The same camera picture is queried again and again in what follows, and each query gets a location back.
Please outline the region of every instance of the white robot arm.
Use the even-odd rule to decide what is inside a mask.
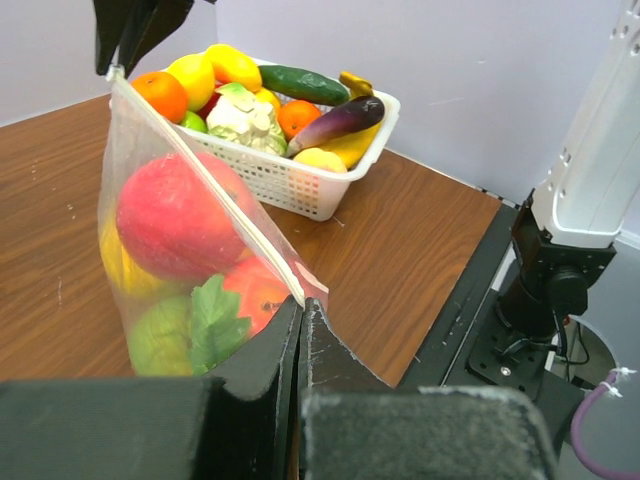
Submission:
[[[531,210],[551,243],[606,248],[640,188],[640,1],[625,0],[594,76]]]

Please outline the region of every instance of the mesh bag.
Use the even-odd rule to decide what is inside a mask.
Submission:
[[[100,253],[138,375],[201,375],[327,288],[226,163],[114,68]]]

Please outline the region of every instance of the orange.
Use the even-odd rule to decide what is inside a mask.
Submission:
[[[306,100],[293,100],[280,108],[278,123],[282,127],[287,141],[289,141],[303,128],[321,116],[322,112],[313,103]]]
[[[131,82],[131,86],[170,122],[180,123],[184,119],[189,102],[187,92],[170,73],[145,73]]]

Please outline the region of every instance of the white basket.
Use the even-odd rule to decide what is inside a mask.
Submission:
[[[259,65],[272,65],[264,60],[254,61]],[[398,120],[400,102],[386,93],[377,90],[374,93],[384,102],[382,125],[358,165],[347,173],[327,172],[206,133],[178,128],[231,166],[259,201],[324,221],[333,216],[351,182],[364,177],[378,160]],[[292,100],[279,93],[276,95],[283,105]],[[317,107],[322,112],[332,108],[325,105]]]

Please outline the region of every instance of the table surface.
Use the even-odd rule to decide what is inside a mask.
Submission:
[[[133,375],[97,237],[105,97],[0,129],[0,380]],[[266,206],[334,331],[396,385],[499,201],[385,151],[335,217]]]

